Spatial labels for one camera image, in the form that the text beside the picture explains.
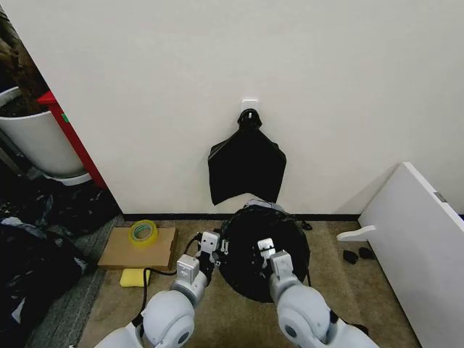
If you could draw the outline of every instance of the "yellow tape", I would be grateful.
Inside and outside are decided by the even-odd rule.
[[[158,239],[158,229],[153,221],[140,220],[129,230],[129,241],[136,247],[147,247]]]

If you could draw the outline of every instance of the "gray carpet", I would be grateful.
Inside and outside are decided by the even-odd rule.
[[[121,217],[115,217],[94,233],[74,240],[76,247],[85,256],[98,260],[107,243],[109,232],[121,220]],[[30,335],[26,347],[77,346],[104,275],[105,271],[97,268],[83,276],[71,290],[55,301],[42,323]]]

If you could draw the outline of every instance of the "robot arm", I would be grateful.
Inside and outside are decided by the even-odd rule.
[[[361,330],[340,319],[317,290],[300,283],[289,253],[276,253],[269,239],[258,247],[273,271],[270,293],[277,304],[278,324],[289,341],[301,348],[378,348]]]
[[[141,327],[155,348],[182,347],[194,332],[194,308],[201,302],[217,262],[219,234],[204,232],[196,257],[183,254],[177,261],[177,279],[169,291],[155,294],[141,314],[95,348],[143,348]]]

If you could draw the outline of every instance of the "cardboard box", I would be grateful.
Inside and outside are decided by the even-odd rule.
[[[114,227],[100,257],[99,266],[109,270],[151,267],[171,270],[177,230],[158,228],[157,241],[149,246],[134,246],[128,238],[130,227]]]

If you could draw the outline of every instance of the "carpet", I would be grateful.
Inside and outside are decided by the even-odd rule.
[[[311,248],[312,286],[341,318],[363,324],[382,348],[420,347],[405,314],[376,260],[359,260],[350,265],[342,258],[344,249],[357,252],[367,243],[339,243],[336,235],[359,228],[356,222],[314,222],[306,231]],[[187,241],[198,231],[218,228],[220,221],[157,221],[175,226],[177,259]],[[79,348],[90,348],[137,314],[142,289],[122,288],[120,271],[108,271],[88,317]],[[173,277],[152,275],[149,297],[168,290]],[[202,303],[195,313],[195,332],[187,348],[193,347],[293,347],[278,327],[276,306],[253,302],[237,294],[216,270]]]

